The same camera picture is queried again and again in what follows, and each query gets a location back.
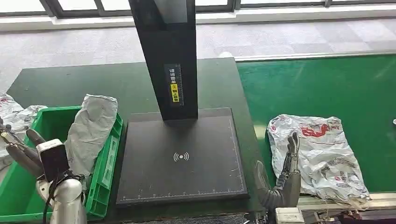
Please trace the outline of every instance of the dark green table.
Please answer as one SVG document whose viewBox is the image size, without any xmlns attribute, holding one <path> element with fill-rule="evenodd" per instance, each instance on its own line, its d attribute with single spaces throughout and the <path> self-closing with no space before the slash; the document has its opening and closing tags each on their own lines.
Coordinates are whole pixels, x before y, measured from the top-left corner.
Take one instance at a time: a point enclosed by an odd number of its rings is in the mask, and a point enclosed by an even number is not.
<svg viewBox="0 0 396 224">
<path fill-rule="evenodd" d="M 125 123 L 131 113 L 159 111 L 145 63 L 23 69 L 7 93 L 23 107 L 80 105 L 87 93 L 112 96 L 118 99 L 119 114 Z M 250 200 L 116 209 L 115 197 L 124 152 L 122 142 L 105 221 L 139 222 L 261 210 L 255 194 L 252 169 L 255 161 L 262 161 L 262 158 L 234 59 L 198 60 L 198 107 L 232 108 Z"/>
</svg>

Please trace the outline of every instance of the plastic bag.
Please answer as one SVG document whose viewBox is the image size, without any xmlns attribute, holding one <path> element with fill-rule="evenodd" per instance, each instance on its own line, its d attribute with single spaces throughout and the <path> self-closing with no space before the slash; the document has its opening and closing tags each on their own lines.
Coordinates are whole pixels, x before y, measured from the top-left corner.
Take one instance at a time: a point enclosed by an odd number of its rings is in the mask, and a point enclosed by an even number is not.
<svg viewBox="0 0 396 224">
<path fill-rule="evenodd" d="M 282 114 L 268 125 L 272 167 L 279 177 L 287 152 L 287 137 L 300 139 L 298 168 L 301 193 L 332 199 L 360 209 L 370 200 L 359 164 L 336 117 L 298 117 Z"/>
<path fill-rule="evenodd" d="M 23 109 L 11 96 L 0 93 L 0 117 L 5 125 L 11 125 L 12 131 L 22 140 L 38 111 L 43 108 L 47 107 L 34 105 Z M 6 151 L 5 142 L 0 138 L 0 170 L 11 164 L 12 161 L 13 159 Z"/>
<path fill-rule="evenodd" d="M 64 143 L 70 169 L 84 175 L 83 188 L 90 182 L 95 160 L 102 150 L 117 116 L 117 99 L 105 96 L 84 97 Z"/>
</svg>

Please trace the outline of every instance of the window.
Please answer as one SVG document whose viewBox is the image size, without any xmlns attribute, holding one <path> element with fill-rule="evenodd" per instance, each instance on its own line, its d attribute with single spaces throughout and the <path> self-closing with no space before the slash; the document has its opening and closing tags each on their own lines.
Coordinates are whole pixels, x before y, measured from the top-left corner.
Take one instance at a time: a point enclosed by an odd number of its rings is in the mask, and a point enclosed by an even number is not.
<svg viewBox="0 0 396 224">
<path fill-rule="evenodd" d="M 0 15 L 45 15 L 39 0 L 0 0 Z"/>
</svg>

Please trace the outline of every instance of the robotic finger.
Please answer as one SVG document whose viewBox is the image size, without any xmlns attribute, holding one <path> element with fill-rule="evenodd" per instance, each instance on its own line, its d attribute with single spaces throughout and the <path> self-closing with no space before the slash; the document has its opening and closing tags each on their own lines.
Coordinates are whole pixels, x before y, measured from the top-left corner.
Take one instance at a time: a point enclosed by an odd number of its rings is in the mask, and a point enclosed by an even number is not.
<svg viewBox="0 0 396 224">
<path fill-rule="evenodd" d="M 299 139 L 296 132 L 288 137 L 288 142 L 282 173 L 273 189 L 264 181 L 263 163 L 257 161 L 255 165 L 254 176 L 259 200 L 269 211 L 274 211 L 275 208 L 296 207 L 300 196 L 301 175 L 297 168 Z"/>
</svg>

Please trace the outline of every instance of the printed plastic bag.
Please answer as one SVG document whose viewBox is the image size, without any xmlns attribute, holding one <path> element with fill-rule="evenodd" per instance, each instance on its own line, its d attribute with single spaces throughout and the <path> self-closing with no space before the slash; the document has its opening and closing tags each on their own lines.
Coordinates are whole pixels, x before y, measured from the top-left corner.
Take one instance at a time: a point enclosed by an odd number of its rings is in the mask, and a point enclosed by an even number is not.
<svg viewBox="0 0 396 224">
<path fill-rule="evenodd" d="M 272 167 L 279 177 L 287 152 L 287 137 L 300 139 L 298 168 L 301 193 L 347 203 L 359 209 L 370 200 L 359 164 L 336 117 L 298 117 L 282 114 L 268 125 Z"/>
</svg>

